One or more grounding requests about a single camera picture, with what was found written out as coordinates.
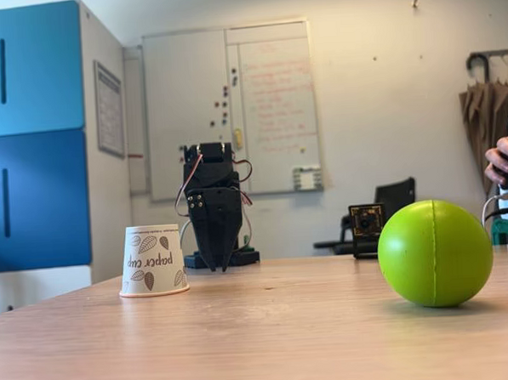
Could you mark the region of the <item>person's hand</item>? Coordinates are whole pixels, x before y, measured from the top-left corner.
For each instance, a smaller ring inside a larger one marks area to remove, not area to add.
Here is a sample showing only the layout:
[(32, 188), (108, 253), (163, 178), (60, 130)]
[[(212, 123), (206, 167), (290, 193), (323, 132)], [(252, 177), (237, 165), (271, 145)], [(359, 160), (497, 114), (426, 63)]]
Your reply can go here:
[(485, 153), (488, 165), (485, 169), (486, 177), (496, 184), (506, 184), (505, 176), (508, 174), (508, 137), (497, 141), (494, 148)]

